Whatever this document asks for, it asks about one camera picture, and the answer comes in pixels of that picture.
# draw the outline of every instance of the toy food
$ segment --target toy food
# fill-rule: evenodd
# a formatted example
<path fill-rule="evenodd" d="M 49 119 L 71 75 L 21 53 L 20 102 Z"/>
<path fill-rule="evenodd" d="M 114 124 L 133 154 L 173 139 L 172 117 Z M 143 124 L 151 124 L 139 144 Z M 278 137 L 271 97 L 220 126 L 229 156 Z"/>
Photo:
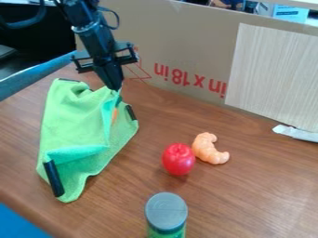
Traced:
<path fill-rule="evenodd" d="M 166 171 L 172 175 L 188 174 L 193 168 L 195 157 L 191 147 L 182 143 L 173 143 L 166 147 L 162 162 Z"/>
<path fill-rule="evenodd" d="M 196 136 L 192 151 L 199 159 L 213 165 L 224 164 L 230 159 L 228 152 L 219 152 L 214 147 L 214 142 L 218 140 L 217 136 L 208 132 Z"/>

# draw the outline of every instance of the orange croissant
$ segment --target orange croissant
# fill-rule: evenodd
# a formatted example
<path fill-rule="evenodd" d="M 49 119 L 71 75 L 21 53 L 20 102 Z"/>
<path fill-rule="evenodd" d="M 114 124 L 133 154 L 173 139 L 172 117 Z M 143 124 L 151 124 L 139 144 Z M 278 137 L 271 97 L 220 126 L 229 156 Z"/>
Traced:
<path fill-rule="evenodd" d="M 192 144 L 194 155 L 213 165 L 226 163 L 230 159 L 230 154 L 217 151 L 213 144 L 217 139 L 216 135 L 208 132 L 199 134 Z"/>

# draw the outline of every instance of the black cable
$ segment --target black cable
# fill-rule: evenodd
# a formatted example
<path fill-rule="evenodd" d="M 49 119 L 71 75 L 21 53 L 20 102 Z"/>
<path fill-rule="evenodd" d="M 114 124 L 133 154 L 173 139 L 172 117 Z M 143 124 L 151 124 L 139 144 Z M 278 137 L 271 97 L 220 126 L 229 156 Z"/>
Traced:
<path fill-rule="evenodd" d="M 24 27 L 28 27 L 31 25 L 34 25 L 35 23 L 42 20 L 42 18 L 46 15 L 46 4 L 45 0 L 40 0 L 40 7 L 37 11 L 37 14 L 28 20 L 22 20 L 18 22 L 6 22 L 1 16 L 0 16 L 0 26 L 3 26 L 8 29 L 21 29 Z"/>
<path fill-rule="evenodd" d="M 63 7 L 62 7 L 63 1 L 60 0 L 60 3 L 59 3 L 57 0 L 53 0 L 53 2 L 54 2 L 54 4 L 57 6 L 57 8 L 59 9 L 59 11 L 61 12 L 61 14 L 63 15 L 63 17 L 64 17 L 66 20 L 68 20 L 66 14 L 65 14 L 65 12 L 64 12 L 64 10 L 63 10 Z"/>
<path fill-rule="evenodd" d="M 117 30 L 118 27 L 119 27 L 119 24 L 120 24 L 120 19 L 119 19 L 119 16 L 116 12 L 114 12 L 113 10 L 110 10 L 106 7 L 98 7 L 98 10 L 99 11 L 108 11 L 108 12 L 112 12 L 114 14 L 114 16 L 116 17 L 116 20 L 117 20 L 117 25 L 116 26 L 110 26 L 110 25 L 106 25 L 106 27 L 112 29 L 112 30 Z"/>

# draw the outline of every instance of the green cloth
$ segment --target green cloth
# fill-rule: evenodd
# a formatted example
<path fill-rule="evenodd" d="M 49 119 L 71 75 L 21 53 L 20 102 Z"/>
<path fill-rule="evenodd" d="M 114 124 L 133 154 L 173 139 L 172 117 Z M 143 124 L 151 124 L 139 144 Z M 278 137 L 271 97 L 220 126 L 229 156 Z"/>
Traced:
<path fill-rule="evenodd" d="M 83 82 L 56 79 L 48 91 L 41 128 L 37 173 L 48 182 L 43 162 L 54 160 L 65 193 L 64 203 L 76 200 L 88 176 L 95 176 L 136 134 L 119 93 L 103 87 L 95 92 Z M 117 117 L 112 124 L 112 114 Z"/>

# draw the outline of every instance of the blue object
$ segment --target blue object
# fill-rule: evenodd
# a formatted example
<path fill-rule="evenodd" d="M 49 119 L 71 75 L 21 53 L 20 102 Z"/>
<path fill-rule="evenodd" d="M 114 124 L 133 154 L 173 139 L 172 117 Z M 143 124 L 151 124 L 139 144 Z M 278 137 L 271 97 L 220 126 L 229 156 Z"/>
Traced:
<path fill-rule="evenodd" d="M 4 204 L 0 204 L 0 224 L 1 238 L 51 237 Z"/>
<path fill-rule="evenodd" d="M 0 78 L 0 101 L 71 63 L 73 53 L 68 53 L 48 62 L 14 73 L 5 79 Z"/>
<path fill-rule="evenodd" d="M 177 233 L 184 227 L 188 217 L 188 206 L 174 193 L 159 192 L 148 200 L 145 215 L 152 230 L 161 234 Z"/>

